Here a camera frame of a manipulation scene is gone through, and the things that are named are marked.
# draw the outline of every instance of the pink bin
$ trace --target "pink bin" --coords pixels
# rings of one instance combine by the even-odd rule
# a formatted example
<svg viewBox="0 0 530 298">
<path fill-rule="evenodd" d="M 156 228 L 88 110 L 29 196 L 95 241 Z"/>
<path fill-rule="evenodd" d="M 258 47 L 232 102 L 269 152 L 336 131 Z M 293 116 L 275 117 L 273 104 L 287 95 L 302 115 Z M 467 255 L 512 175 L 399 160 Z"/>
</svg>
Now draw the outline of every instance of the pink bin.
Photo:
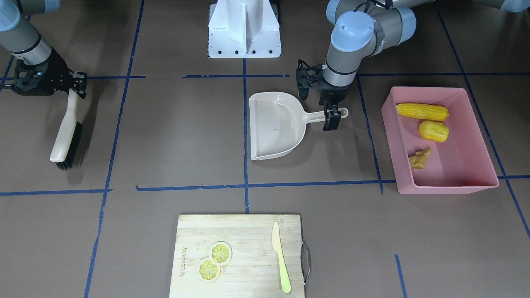
<svg viewBox="0 0 530 298">
<path fill-rule="evenodd" d="M 398 115 L 396 104 L 428 103 L 444 106 L 449 138 L 443 143 L 424 140 L 418 133 L 423 121 Z M 470 194 L 499 186 L 488 150 L 476 122 L 467 92 L 462 88 L 393 87 L 382 109 L 388 147 L 403 195 Z M 409 156 L 432 148 L 425 169 L 412 169 Z"/>
</svg>

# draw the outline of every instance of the lime slice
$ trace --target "lime slice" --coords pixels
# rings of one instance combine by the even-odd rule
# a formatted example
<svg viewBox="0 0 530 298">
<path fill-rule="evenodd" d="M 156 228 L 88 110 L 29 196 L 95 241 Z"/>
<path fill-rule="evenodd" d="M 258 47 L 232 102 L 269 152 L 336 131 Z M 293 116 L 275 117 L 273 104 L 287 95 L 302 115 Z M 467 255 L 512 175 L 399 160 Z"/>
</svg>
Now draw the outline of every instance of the lime slice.
<svg viewBox="0 0 530 298">
<path fill-rule="evenodd" d="M 211 246 L 211 259 L 212 262 L 219 266 L 224 266 L 230 262 L 232 258 L 232 248 L 224 241 L 215 242 Z"/>
<path fill-rule="evenodd" d="M 221 268 L 214 264 L 210 258 L 203 259 L 197 269 L 199 278 L 206 283 L 214 282 L 221 274 Z"/>
</svg>

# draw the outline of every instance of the brush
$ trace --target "brush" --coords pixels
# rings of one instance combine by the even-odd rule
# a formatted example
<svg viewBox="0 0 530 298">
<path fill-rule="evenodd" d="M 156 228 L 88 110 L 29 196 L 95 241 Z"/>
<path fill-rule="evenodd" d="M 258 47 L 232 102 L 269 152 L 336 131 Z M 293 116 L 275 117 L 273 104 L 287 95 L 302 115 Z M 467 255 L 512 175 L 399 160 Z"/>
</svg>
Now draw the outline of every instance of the brush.
<svg viewBox="0 0 530 298">
<path fill-rule="evenodd" d="M 81 142 L 83 125 L 77 122 L 76 116 L 78 98 L 73 90 L 68 91 L 66 113 L 51 150 L 50 161 L 55 162 L 61 170 L 69 170 L 74 166 L 77 149 Z"/>
</svg>

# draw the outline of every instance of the wooden cutting board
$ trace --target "wooden cutting board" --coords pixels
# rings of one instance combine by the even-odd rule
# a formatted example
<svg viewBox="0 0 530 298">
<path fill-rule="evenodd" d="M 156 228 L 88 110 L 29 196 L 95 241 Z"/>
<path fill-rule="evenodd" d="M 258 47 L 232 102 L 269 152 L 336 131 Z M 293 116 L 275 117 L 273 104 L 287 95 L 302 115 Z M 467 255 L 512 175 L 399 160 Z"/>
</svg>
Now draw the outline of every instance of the wooden cutting board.
<svg viewBox="0 0 530 298">
<path fill-rule="evenodd" d="M 277 254 L 272 249 L 274 221 L 280 224 L 281 245 L 291 292 L 281 290 Z M 212 283 L 201 281 L 199 262 L 212 244 L 232 247 L 229 264 Z M 170 298 L 304 298 L 301 268 L 302 228 L 299 215 L 180 215 L 176 228 Z"/>
</svg>

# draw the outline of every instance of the metal handle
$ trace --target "metal handle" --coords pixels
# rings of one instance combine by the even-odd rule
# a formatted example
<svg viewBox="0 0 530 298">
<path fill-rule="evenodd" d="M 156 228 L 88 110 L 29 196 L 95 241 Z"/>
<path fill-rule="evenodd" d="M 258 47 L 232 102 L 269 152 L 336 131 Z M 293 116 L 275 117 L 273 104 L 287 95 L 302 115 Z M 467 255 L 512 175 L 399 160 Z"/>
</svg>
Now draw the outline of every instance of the metal handle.
<svg viewBox="0 0 530 298">
<path fill-rule="evenodd" d="M 307 252 L 307 273 L 304 275 L 304 285 L 307 283 L 307 278 L 309 277 L 309 274 L 311 273 L 311 254 L 309 253 L 309 248 L 304 243 L 304 240 L 302 239 L 302 249 L 305 248 L 305 251 Z M 300 254 L 300 264 L 302 266 L 302 274 L 304 273 L 304 262 L 302 261 L 302 254 Z"/>
</svg>

